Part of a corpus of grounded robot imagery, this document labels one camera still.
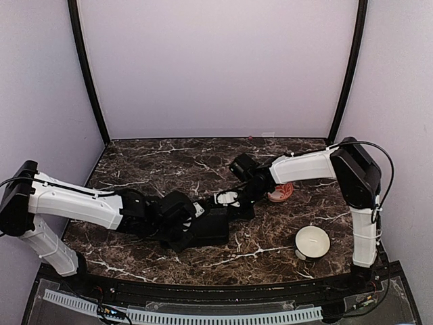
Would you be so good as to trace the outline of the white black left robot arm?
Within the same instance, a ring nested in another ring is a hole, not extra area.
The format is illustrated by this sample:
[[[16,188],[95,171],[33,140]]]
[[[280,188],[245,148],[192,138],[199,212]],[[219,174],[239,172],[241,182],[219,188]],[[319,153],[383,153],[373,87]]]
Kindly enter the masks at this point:
[[[60,276],[69,277],[69,284],[81,295],[95,290],[95,279],[85,272],[85,258],[60,239],[44,215],[162,241],[178,251],[192,239],[190,229],[205,213],[200,203],[178,191],[159,198],[127,188],[90,190],[54,179],[37,166],[28,160],[13,177],[1,182],[1,233],[27,243]]]

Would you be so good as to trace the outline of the black zippered tool case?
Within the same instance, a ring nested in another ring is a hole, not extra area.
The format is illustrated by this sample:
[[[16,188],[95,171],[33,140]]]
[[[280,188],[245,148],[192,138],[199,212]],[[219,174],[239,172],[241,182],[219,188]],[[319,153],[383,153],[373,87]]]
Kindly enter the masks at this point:
[[[235,220],[251,220],[255,217],[254,207],[212,208],[198,217],[189,231],[192,238],[187,244],[190,247],[217,246],[229,241],[229,223]]]

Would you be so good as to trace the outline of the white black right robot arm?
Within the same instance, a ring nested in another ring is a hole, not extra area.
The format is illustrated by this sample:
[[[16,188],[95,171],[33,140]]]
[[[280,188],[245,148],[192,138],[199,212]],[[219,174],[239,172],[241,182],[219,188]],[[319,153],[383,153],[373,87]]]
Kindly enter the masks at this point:
[[[350,293],[359,294],[371,283],[371,273],[366,268],[372,267],[378,254],[381,235],[377,223],[390,192],[382,189],[381,168],[367,148],[390,158],[381,146],[354,137],[324,149],[269,156],[263,162],[240,154],[229,169],[241,185],[214,194],[211,204],[227,207],[234,217],[241,217],[277,186],[314,179],[336,181],[352,219],[352,264],[359,267],[346,277],[345,287]]]

